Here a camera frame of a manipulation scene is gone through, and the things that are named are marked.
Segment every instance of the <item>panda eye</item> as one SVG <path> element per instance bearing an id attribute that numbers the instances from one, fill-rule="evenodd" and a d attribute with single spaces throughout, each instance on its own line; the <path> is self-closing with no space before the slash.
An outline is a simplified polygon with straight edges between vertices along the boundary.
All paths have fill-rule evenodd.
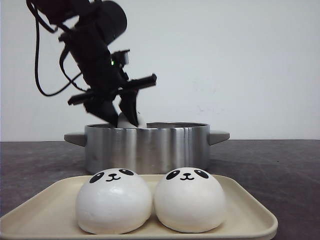
<path id="1" fill-rule="evenodd" d="M 170 173 L 166 176 L 166 179 L 167 179 L 167 180 L 173 179 L 173 178 L 174 178 L 175 176 L 177 176 L 179 173 L 180 173 L 179 170 L 174 170 L 174 171 L 170 172 Z"/>
<path id="2" fill-rule="evenodd" d="M 98 174 L 94 175 L 94 176 L 90 179 L 89 183 L 91 183 L 91 184 L 95 183 L 95 182 L 98 181 L 100 178 L 102 178 L 102 176 L 103 176 L 104 174 L 105 174 L 105 173 L 104 173 L 103 171 L 102 171 L 102 172 L 99 172 Z"/>
<path id="3" fill-rule="evenodd" d="M 195 172 L 196 174 L 198 174 L 200 177 L 203 177 L 204 179 L 208 179 L 208 178 L 209 178 L 208 174 L 206 174 L 204 171 L 194 170 L 194 172 Z"/>
<path id="4" fill-rule="evenodd" d="M 119 170 L 120 173 L 125 174 L 125 175 L 129 175 L 132 176 L 134 173 L 128 169 L 120 169 Z"/>

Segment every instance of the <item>table surface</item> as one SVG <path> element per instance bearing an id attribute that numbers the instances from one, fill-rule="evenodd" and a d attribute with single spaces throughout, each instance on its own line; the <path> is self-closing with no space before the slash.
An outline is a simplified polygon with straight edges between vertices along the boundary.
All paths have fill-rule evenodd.
<path id="1" fill-rule="evenodd" d="M 63 141 L 1 142 L 0 215 L 88 175 L 84 156 Z M 275 240 L 320 239 L 320 140 L 228 140 L 210 147 L 207 171 L 236 180 L 277 217 Z"/>

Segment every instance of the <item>plastic tray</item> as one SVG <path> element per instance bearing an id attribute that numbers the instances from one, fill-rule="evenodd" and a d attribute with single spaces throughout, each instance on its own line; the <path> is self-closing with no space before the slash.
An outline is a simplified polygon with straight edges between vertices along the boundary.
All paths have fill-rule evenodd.
<path id="1" fill-rule="evenodd" d="M 154 191 L 163 175 L 141 175 Z M 277 232 L 276 217 L 235 180 L 213 175 L 227 199 L 225 221 L 203 233 L 181 233 L 162 225 L 153 213 L 140 228 L 125 234 L 94 235 L 82 231 L 75 217 L 75 200 L 91 176 L 66 178 L 52 184 L 0 218 L 3 239 L 250 239 L 270 240 Z"/>

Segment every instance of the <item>panda face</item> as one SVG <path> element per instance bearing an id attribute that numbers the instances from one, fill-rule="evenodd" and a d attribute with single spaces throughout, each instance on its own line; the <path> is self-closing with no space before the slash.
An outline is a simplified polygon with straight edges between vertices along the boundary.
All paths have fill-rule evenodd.
<path id="1" fill-rule="evenodd" d="M 99 182 L 112 182 L 125 178 L 126 176 L 135 175 L 132 171 L 122 168 L 111 168 L 95 174 L 89 181 L 90 184 Z"/>
<path id="2" fill-rule="evenodd" d="M 210 176 L 209 173 L 193 167 L 182 167 L 177 168 L 171 172 L 169 172 L 165 179 L 171 181 L 173 179 L 181 180 L 181 181 L 192 181 L 197 179 L 208 179 Z"/>

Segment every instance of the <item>stainless steel pot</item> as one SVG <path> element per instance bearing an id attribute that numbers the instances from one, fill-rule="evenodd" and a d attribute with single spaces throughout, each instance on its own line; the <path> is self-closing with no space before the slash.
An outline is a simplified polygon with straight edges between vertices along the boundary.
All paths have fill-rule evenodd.
<path id="1" fill-rule="evenodd" d="M 228 132 L 210 132 L 204 123 L 150 122 L 147 128 L 87 125 L 84 133 L 66 134 L 64 140 L 85 147 L 85 168 L 92 174 L 109 168 L 165 174 L 181 167 L 205 169 L 209 146 L 229 137 Z"/>

